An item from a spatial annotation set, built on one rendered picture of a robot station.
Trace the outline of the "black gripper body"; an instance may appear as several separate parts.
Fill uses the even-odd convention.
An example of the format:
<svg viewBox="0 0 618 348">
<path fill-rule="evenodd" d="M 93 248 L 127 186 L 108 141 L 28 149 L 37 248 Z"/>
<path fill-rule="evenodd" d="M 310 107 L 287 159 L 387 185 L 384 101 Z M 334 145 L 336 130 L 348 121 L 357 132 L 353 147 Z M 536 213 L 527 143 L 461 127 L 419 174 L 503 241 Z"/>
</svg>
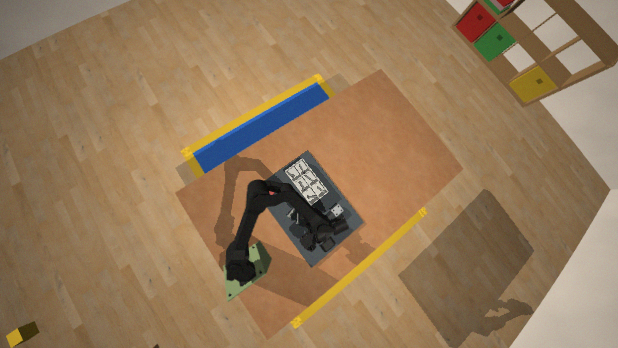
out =
<svg viewBox="0 0 618 348">
<path fill-rule="evenodd" d="M 300 219 L 304 223 L 304 225 L 306 224 L 308 226 L 308 228 L 311 228 L 311 233 L 313 233 L 314 230 L 312 229 L 312 227 L 309 224 L 309 222 L 307 221 L 307 219 L 303 215 L 300 216 Z M 324 241 L 324 243 L 322 243 L 319 246 L 322 248 L 322 250 L 324 252 L 328 252 L 332 247 L 335 246 L 335 241 L 330 236 L 330 238 L 328 238 L 328 240 Z"/>
</svg>

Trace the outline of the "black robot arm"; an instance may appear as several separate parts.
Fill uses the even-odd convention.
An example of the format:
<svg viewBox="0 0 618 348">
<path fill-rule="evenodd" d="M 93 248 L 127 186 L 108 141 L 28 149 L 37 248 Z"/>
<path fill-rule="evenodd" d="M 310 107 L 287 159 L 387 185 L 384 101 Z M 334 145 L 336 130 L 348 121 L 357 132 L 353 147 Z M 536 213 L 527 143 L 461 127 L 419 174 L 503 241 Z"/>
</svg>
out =
<svg viewBox="0 0 618 348">
<path fill-rule="evenodd" d="M 248 184 L 247 190 L 246 208 L 238 231 L 234 241 L 229 244 L 226 250 L 226 280 L 237 280 L 241 287 L 256 277 L 255 266 L 253 262 L 248 260 L 250 256 L 247 244 L 259 214 L 264 212 L 267 207 L 288 202 L 308 220 L 316 233 L 314 231 L 311 233 L 311 229 L 309 229 L 301 237 L 300 243 L 310 252 L 316 248 L 316 242 L 324 242 L 328 240 L 331 234 L 334 233 L 335 236 L 349 229 L 342 214 L 329 220 L 327 215 L 317 208 L 313 208 L 289 183 L 257 179 Z M 270 195 L 269 191 L 278 194 Z"/>
</svg>

